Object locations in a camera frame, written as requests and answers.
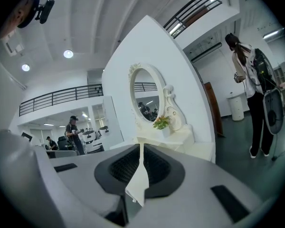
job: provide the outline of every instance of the gray floor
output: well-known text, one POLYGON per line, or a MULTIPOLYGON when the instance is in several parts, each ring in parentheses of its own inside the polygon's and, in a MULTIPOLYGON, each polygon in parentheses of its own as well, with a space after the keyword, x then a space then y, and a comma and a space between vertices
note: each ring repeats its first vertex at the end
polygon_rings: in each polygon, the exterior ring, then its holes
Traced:
MULTIPOLYGON (((231 118, 222 119, 225 138, 216 143, 216 164, 249 186, 262 200, 278 195, 285 182, 285 153, 275 162, 271 160, 276 136, 271 145, 269 157, 259 151, 251 159, 248 149, 252 142, 252 121, 245 114, 243 121, 234 122, 231 118)), ((278 134, 275 156, 285 150, 285 119, 278 134)))

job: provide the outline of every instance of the white curved wall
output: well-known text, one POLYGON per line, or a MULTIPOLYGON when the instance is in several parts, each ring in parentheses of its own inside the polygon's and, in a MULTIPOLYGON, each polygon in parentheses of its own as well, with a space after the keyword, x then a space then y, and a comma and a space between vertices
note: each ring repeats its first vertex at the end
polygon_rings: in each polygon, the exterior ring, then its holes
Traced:
POLYGON ((104 95, 111 95, 124 140, 136 136, 131 110, 129 68, 135 63, 155 66, 173 85, 175 102, 193 127, 197 142, 214 142, 213 122, 205 92, 188 58, 154 19, 144 17, 114 52, 103 73, 104 95))

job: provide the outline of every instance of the railing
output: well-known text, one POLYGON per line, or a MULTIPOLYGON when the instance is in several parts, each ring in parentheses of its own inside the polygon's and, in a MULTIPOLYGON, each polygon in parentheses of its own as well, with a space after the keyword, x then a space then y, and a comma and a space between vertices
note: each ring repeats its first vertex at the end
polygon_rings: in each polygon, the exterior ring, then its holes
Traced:
POLYGON ((221 3, 221 0, 191 0, 163 27, 173 36, 173 38, 176 38, 193 22, 216 8, 221 3))
MULTIPOLYGON (((135 83, 134 85, 135 92, 154 90, 157 90, 155 83, 135 83)), ((19 116, 68 101, 103 95, 102 84, 79 86, 58 90, 22 102, 19 107, 19 116)))

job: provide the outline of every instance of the green leaves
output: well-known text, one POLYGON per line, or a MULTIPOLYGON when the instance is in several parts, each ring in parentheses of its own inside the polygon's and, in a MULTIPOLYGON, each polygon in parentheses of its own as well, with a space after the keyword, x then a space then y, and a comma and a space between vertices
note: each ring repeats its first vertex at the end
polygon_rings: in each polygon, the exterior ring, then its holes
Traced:
POLYGON ((153 123, 153 128, 157 128, 159 130, 164 129, 165 127, 169 125, 169 120, 170 118, 168 116, 167 117, 160 116, 153 123))

